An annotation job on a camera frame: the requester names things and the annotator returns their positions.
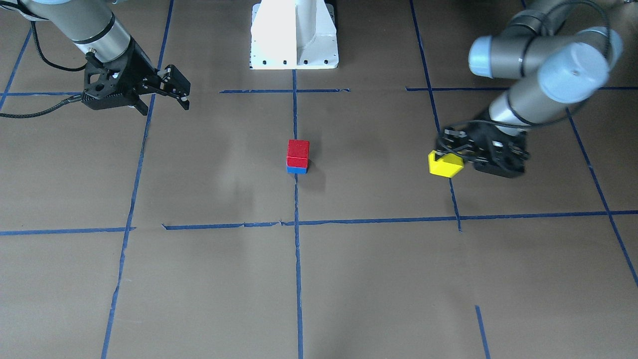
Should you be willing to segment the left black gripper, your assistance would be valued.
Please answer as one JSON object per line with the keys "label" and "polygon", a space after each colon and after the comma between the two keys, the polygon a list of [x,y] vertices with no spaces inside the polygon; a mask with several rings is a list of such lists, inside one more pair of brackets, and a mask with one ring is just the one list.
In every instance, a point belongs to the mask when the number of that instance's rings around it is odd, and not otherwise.
{"label": "left black gripper", "polygon": [[526,161],[529,160],[525,132],[511,136],[487,123],[472,123],[462,130],[445,128],[440,131],[437,136],[437,150],[434,150],[435,162],[464,164],[465,160],[453,152],[463,152],[473,162],[485,161],[487,152],[525,154],[528,157]]}

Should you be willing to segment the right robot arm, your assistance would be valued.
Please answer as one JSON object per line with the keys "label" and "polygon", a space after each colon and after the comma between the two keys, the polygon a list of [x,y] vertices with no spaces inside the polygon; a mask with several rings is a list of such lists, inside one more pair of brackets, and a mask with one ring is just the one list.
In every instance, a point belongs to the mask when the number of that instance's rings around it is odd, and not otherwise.
{"label": "right robot arm", "polygon": [[3,9],[16,11],[35,23],[53,23],[83,52],[84,89],[51,108],[82,102],[94,111],[133,107],[150,111],[142,95],[157,94],[177,100],[187,110],[191,84],[173,65],[156,68],[153,62],[103,0],[3,0]]}

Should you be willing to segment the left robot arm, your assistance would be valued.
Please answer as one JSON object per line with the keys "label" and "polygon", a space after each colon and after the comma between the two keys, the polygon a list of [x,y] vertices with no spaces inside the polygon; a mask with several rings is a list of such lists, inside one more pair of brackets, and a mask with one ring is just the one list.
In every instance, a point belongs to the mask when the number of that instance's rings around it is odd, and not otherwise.
{"label": "left robot arm", "polygon": [[536,0],[497,36],[477,38],[469,69],[516,83],[472,120],[438,132],[429,172],[452,178],[465,165],[504,178],[525,173],[529,130],[561,121],[608,81],[624,51],[606,12],[591,0]]}

